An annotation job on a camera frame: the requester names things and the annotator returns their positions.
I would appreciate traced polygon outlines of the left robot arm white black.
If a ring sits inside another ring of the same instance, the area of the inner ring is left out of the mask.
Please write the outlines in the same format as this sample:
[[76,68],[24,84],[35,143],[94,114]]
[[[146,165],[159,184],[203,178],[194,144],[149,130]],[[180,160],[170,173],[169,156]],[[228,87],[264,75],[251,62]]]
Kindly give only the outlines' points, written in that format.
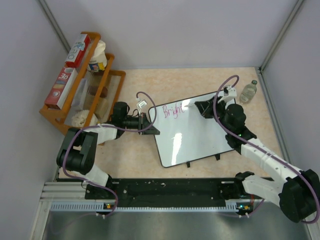
[[139,101],[136,105],[137,114],[129,115],[128,104],[119,101],[114,104],[109,121],[84,130],[69,128],[57,154],[57,165],[86,182],[96,184],[97,194],[109,198],[114,187],[108,183],[110,176],[95,164],[97,145],[116,140],[124,132],[159,135],[160,131],[152,126],[155,120],[148,120],[146,113],[142,112],[146,105],[145,100]]

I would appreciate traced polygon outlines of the white whiteboard black frame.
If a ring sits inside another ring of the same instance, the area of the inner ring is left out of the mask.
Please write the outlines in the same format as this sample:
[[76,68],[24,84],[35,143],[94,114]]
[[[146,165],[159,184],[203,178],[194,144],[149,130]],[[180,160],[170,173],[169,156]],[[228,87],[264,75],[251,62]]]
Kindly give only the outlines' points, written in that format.
[[149,118],[155,119],[153,126],[160,131],[154,138],[164,168],[233,150],[225,138],[226,132],[213,118],[202,117],[196,106],[184,107],[215,94],[210,92],[149,108]]

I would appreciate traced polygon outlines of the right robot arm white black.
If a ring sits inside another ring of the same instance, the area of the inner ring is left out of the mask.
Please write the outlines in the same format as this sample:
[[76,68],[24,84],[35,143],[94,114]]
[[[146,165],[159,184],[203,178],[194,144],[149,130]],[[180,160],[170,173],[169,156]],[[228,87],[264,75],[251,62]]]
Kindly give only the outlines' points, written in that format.
[[214,96],[194,105],[205,119],[214,119],[226,132],[228,145],[240,155],[255,162],[271,177],[261,178],[252,172],[238,173],[233,192],[239,198],[252,194],[259,196],[281,209],[292,222],[306,222],[315,214],[309,224],[320,218],[320,179],[309,169],[303,171],[269,150],[246,127],[247,116],[241,105],[226,104],[225,97]]

